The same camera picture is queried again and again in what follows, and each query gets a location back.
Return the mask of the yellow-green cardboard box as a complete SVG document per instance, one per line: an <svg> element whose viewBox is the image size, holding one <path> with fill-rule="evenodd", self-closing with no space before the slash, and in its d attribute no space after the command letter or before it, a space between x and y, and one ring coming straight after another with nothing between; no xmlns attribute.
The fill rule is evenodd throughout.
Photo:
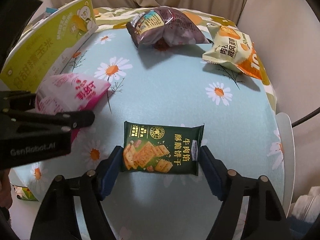
<svg viewBox="0 0 320 240"><path fill-rule="evenodd" d="M97 30L92 0L74 0L23 35L1 72L1 89L35 92L41 81L60 74Z"/></svg>

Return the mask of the dark green cracker bag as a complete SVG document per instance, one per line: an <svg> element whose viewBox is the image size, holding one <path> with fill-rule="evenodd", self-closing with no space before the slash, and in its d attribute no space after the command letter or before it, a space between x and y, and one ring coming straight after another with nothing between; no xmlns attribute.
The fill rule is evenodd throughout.
<svg viewBox="0 0 320 240"><path fill-rule="evenodd" d="M157 126L124 122L123 171L199 174L204 125Z"/></svg>

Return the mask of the brown chocolate candy bag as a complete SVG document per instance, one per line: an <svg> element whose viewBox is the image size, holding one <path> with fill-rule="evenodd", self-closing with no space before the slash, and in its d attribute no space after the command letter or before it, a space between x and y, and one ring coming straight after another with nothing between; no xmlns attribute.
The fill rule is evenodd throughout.
<svg viewBox="0 0 320 240"><path fill-rule="evenodd" d="M188 16L171 7L155 7L142 12L127 22L126 28L136 47L209 43Z"/></svg>

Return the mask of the cream orange bread bag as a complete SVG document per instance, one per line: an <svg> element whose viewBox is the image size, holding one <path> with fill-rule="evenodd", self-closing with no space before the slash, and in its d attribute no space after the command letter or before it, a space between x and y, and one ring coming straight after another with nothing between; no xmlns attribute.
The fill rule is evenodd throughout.
<svg viewBox="0 0 320 240"><path fill-rule="evenodd" d="M202 55L206 62L261 80L261 66L249 35L224 25L207 25L212 48Z"/></svg>

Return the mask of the pink white snack bag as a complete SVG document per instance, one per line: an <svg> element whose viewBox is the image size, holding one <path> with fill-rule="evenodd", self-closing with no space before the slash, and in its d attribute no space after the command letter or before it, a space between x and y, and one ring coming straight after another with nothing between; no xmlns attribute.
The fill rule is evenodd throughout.
<svg viewBox="0 0 320 240"><path fill-rule="evenodd" d="M111 84L87 74L67 73L45 78L36 92L35 110L41 114L92 110Z"/></svg>

